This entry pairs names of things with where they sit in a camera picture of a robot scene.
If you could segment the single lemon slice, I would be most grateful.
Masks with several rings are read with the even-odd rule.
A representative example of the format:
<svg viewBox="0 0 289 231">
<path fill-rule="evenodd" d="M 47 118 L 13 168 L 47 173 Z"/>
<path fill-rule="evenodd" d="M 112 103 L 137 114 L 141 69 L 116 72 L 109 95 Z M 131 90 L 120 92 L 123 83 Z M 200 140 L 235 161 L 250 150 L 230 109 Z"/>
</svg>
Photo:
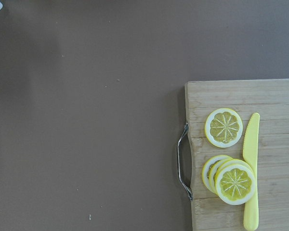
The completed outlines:
<svg viewBox="0 0 289 231">
<path fill-rule="evenodd" d="M 243 122 L 236 111 L 219 108 L 208 115 L 204 132 L 209 143 L 219 148 L 228 148 L 240 140 Z"/>
</svg>

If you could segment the bottom stacked lemon slice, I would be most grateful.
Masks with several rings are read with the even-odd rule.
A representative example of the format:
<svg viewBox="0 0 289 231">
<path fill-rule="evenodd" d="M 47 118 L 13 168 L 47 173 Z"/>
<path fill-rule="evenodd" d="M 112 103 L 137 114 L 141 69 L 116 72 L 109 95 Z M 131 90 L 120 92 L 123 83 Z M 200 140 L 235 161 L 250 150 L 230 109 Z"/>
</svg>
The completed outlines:
<svg viewBox="0 0 289 231">
<path fill-rule="evenodd" d="M 205 187 L 209 191 L 211 191 L 212 193 L 215 193 L 215 191 L 214 191 L 215 189 L 210 186 L 210 181 L 209 181 L 210 170 L 214 164 L 216 164 L 218 161 L 221 161 L 224 159 L 229 160 L 232 158 L 228 155 L 216 155 L 216 156 L 210 158 L 203 166 L 202 173 L 201 173 L 202 174 L 202 182 L 205 185 Z"/>
</svg>

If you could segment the middle stacked lemon slice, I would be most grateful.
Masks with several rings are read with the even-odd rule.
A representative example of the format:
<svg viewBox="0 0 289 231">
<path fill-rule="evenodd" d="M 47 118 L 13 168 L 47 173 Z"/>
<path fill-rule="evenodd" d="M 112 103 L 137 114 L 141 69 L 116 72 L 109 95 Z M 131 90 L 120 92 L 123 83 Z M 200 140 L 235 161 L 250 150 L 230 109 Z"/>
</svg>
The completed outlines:
<svg viewBox="0 0 289 231">
<path fill-rule="evenodd" d="M 225 168 L 226 166 L 230 164 L 240 164 L 251 169 L 251 167 L 246 162 L 239 160 L 239 159 L 225 158 L 222 160 L 214 161 L 213 164 L 210 165 L 210 171 L 208 174 L 209 184 L 213 193 L 217 194 L 216 189 L 215 189 L 215 176 L 217 173 L 220 172 L 219 168 Z"/>
</svg>

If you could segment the yellow plastic knife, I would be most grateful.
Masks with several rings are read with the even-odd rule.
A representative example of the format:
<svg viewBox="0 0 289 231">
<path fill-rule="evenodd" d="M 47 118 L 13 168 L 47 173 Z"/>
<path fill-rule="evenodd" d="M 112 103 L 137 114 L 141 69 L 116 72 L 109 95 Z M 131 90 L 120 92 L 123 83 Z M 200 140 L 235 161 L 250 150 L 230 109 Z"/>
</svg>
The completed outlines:
<svg viewBox="0 0 289 231">
<path fill-rule="evenodd" d="M 255 192 L 245 203 L 243 226 L 247 231 L 255 231 L 259 226 L 259 206 L 258 206 L 258 137 L 259 137 L 259 113 L 253 113 L 246 127 L 243 142 L 243 159 L 251 167 L 255 177 Z"/>
</svg>

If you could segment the bamboo cutting board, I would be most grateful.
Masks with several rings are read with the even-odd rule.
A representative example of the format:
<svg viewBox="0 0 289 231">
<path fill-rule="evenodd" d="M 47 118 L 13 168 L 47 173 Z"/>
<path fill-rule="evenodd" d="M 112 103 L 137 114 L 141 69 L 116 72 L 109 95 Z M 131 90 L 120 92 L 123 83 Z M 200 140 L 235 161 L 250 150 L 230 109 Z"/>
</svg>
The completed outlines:
<svg viewBox="0 0 289 231">
<path fill-rule="evenodd" d="M 242 231 L 243 205 L 228 205 L 203 184 L 201 171 L 211 157 L 242 158 L 243 141 L 218 148 L 207 140 L 208 115 L 230 108 L 247 125 L 260 114 L 258 200 L 261 231 L 289 231 L 289 79 L 194 81 L 185 85 L 191 147 L 192 226 L 195 231 Z"/>
</svg>

